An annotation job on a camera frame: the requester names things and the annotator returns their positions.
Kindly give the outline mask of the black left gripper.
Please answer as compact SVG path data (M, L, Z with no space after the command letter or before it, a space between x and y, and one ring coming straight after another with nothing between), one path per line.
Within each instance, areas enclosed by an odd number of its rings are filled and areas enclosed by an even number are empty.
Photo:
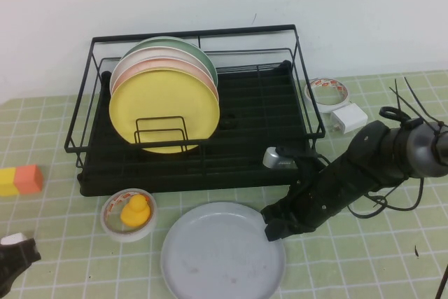
M21 257L25 264L32 264L41 259L34 238L26 239L19 244L1 245L1 298L10 292L18 276Z

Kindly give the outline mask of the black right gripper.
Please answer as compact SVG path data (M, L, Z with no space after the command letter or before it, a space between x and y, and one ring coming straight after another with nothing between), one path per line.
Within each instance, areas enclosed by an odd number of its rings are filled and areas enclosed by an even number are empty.
M347 153L320 171L301 191L264 207L260 213L269 242L314 232L330 217L379 186L368 171L356 165Z

